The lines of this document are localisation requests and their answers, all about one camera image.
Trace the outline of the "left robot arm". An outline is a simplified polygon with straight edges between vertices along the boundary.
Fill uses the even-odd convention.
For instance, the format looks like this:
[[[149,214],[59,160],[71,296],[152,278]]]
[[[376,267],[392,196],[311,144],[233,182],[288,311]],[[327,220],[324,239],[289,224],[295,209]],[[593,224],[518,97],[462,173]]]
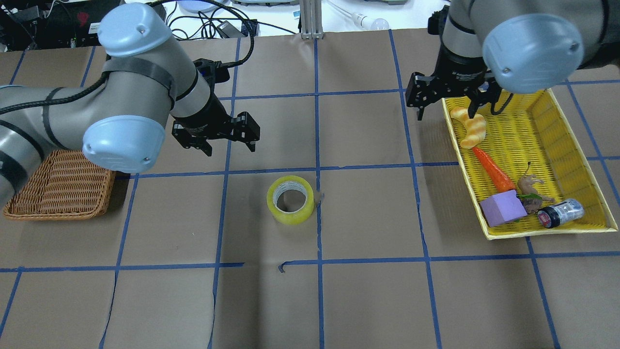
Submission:
[[[155,164],[168,118],[184,148],[211,155],[210,140],[255,152],[261,128],[248,112],[231,116],[215,84],[243,64],[191,60],[152,3],[122,4],[100,22],[109,59],[86,88],[1,87],[1,204],[8,203],[55,150],[80,150],[102,168],[142,173]]]

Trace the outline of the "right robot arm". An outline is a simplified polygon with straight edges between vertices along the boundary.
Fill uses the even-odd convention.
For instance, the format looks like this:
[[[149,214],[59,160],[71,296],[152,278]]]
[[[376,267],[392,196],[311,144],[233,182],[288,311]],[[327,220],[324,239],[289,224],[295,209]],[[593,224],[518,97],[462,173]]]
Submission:
[[[619,64],[617,0],[452,0],[428,18],[440,38],[434,72],[412,73],[405,101],[417,109],[467,97],[470,118],[502,92],[552,88],[578,69]]]

